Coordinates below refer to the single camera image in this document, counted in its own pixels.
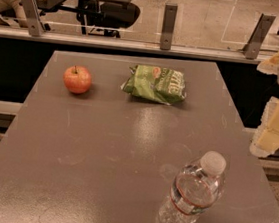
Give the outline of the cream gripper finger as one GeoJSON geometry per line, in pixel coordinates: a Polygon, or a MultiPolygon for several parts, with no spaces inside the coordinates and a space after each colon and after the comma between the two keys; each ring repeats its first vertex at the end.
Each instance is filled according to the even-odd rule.
{"type": "Polygon", "coordinates": [[[265,158],[279,149],[279,98],[270,98],[260,121],[249,149],[253,156],[265,158]]]}
{"type": "Polygon", "coordinates": [[[279,51],[275,53],[272,57],[263,60],[257,65],[257,71],[264,73],[265,75],[276,75],[278,74],[279,67],[279,51]]]}

